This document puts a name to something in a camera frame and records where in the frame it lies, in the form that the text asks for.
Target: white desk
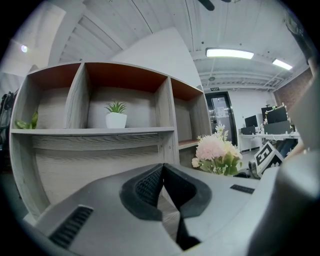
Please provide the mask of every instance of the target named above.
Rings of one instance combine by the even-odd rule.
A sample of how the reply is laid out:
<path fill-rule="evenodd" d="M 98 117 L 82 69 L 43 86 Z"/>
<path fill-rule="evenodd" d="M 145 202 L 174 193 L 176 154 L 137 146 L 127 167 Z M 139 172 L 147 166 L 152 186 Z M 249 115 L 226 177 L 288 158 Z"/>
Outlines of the white desk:
<path fill-rule="evenodd" d="M 300 134 L 298 132 L 293 132 L 293 133 L 288 133 L 288 134 L 252 134 L 252 135 L 245 135 L 245 134 L 240 134 L 239 135 L 239 150 L 240 152 L 242 151 L 241 145 L 243 144 L 243 140 L 250 140 L 250 148 L 249 151 L 251 152 L 252 148 L 252 141 L 253 139 L 259 138 L 258 140 L 258 145 L 259 149 L 261 150 L 263 147 L 263 140 L 272 140 L 272 141 L 283 141 L 285 139 L 300 139 Z"/>

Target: computer monitor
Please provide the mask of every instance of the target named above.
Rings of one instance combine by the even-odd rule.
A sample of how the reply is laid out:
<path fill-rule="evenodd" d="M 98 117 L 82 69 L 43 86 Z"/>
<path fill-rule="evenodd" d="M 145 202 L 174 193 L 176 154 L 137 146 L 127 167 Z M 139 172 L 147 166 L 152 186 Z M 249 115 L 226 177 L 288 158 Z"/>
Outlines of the computer monitor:
<path fill-rule="evenodd" d="M 270 110 L 272 110 L 271 106 L 261 108 L 263 121 L 266 119 L 266 111 L 270 111 Z"/>
<path fill-rule="evenodd" d="M 256 115 L 247 117 L 244 119 L 244 121 L 245 121 L 245 127 L 251 127 L 251 126 L 258 127 L 258 121 L 257 121 Z"/>
<path fill-rule="evenodd" d="M 287 110 L 284 106 L 272 110 L 266 114 L 266 119 L 268 121 L 268 124 L 287 121 Z"/>

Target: white flower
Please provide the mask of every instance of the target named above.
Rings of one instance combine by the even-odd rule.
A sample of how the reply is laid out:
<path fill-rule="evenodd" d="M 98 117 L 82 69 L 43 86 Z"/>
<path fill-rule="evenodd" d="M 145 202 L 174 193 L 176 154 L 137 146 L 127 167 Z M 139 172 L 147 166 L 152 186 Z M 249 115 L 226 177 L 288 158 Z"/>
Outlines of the white flower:
<path fill-rule="evenodd" d="M 219 131 L 216 131 L 212 136 L 218 138 L 219 140 L 223 140 L 222 133 Z"/>
<path fill-rule="evenodd" d="M 198 136 L 196 139 L 198 140 L 198 143 L 200 143 L 202 141 L 202 136 Z"/>
<path fill-rule="evenodd" d="M 229 131 L 228 131 L 228 130 L 226 130 L 226 131 L 224 132 L 224 135 L 223 135 L 223 141 L 224 141 L 224 142 L 226 142 L 226 141 L 227 141 L 228 133 L 229 133 Z"/>
<path fill-rule="evenodd" d="M 194 167 L 194 168 L 197 168 L 197 167 L 199 167 L 199 159 L 198 158 L 192 158 L 192 166 Z"/>
<path fill-rule="evenodd" d="M 216 129 L 218 134 L 222 134 L 222 132 L 224 131 L 225 127 L 226 127 L 225 125 L 222 125 L 222 123 L 219 122 L 219 125 L 215 129 Z"/>
<path fill-rule="evenodd" d="M 242 159 L 242 154 L 240 153 L 239 149 L 237 149 L 230 141 L 225 141 L 225 151 L 230 152 L 235 158 Z"/>

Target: fluorescent light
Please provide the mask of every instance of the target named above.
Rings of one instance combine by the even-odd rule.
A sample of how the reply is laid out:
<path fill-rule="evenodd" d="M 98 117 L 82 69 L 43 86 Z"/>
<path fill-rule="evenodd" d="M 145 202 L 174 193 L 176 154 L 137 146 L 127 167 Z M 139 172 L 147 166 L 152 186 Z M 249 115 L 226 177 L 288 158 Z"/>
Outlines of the fluorescent light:
<path fill-rule="evenodd" d="M 28 47 L 26 47 L 25 45 L 21 45 L 21 51 L 26 53 L 28 51 Z"/>
<path fill-rule="evenodd" d="M 287 63 L 284 63 L 283 61 L 278 60 L 278 59 L 275 59 L 274 62 L 272 62 L 272 64 L 277 65 L 277 66 L 284 68 L 286 70 L 292 69 L 292 66 L 290 66 Z"/>
<path fill-rule="evenodd" d="M 207 57 L 236 57 L 251 60 L 254 54 L 252 52 L 243 50 L 231 50 L 231 49 L 206 49 Z"/>

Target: wooden shelf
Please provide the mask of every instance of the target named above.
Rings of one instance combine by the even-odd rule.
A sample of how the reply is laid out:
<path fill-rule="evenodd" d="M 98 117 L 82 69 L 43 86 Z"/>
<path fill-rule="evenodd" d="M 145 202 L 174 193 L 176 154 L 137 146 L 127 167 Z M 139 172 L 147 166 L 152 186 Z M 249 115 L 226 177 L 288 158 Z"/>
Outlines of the wooden shelf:
<path fill-rule="evenodd" d="M 204 92 L 200 89 L 185 84 L 177 79 L 171 78 L 171 84 L 174 98 L 190 101 L 198 96 L 204 95 Z"/>
<path fill-rule="evenodd" d="M 126 134 L 153 134 L 173 132 L 174 130 L 174 127 L 139 127 L 121 129 L 11 129 L 11 133 L 42 136 L 107 136 Z"/>
<path fill-rule="evenodd" d="M 194 146 L 198 146 L 198 141 L 194 139 L 179 142 L 179 150 L 187 149 Z"/>
<path fill-rule="evenodd" d="M 127 104 L 128 128 L 107 128 L 105 106 L 114 100 Z M 156 163 L 192 167 L 196 138 L 211 134 L 201 89 L 131 64 L 78 62 L 29 73 L 12 120 L 29 123 L 36 110 L 37 129 L 10 127 L 16 185 L 35 219 L 96 179 Z"/>

